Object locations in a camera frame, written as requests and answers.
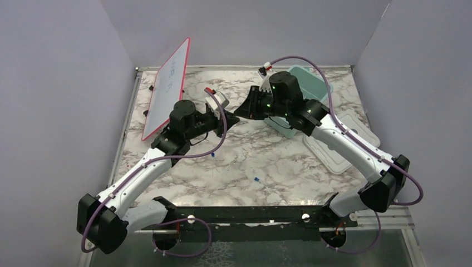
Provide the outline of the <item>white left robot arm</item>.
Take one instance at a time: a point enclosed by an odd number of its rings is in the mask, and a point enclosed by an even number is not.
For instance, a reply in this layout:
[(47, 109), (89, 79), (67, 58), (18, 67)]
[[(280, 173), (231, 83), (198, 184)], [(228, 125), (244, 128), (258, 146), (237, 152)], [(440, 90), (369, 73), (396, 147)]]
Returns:
[[(141, 160), (96, 196), (85, 194), (80, 198), (77, 232), (82, 235), (82, 252), (99, 249), (109, 254), (123, 243), (128, 233), (150, 224), (158, 224), (164, 229), (173, 225), (175, 214), (164, 204), (156, 200), (136, 208), (132, 208), (131, 204), (179, 160), (204, 157), (222, 146), (228, 130), (239, 122), (239, 118), (227, 111), (229, 101), (225, 97), (214, 95), (205, 101), (204, 113), (196, 109), (193, 101), (180, 100), (175, 103), (168, 125), (158, 134)], [(207, 152), (189, 155), (191, 140), (211, 131), (220, 138), (220, 143)]]

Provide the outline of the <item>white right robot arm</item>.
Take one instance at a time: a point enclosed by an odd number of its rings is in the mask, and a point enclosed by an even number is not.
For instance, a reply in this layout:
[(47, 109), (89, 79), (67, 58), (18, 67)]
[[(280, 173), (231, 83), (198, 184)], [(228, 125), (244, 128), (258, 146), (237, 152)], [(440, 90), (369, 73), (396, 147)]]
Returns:
[(385, 212), (405, 184), (409, 159), (404, 155), (394, 157), (352, 130), (339, 128), (326, 105), (303, 97), (297, 78), (289, 72), (277, 72), (267, 81), (265, 88), (250, 88), (235, 110), (236, 116), (249, 120), (282, 117), (290, 127), (334, 149), (366, 179), (358, 188), (330, 197), (321, 211), (322, 221), (335, 226), (355, 211)]

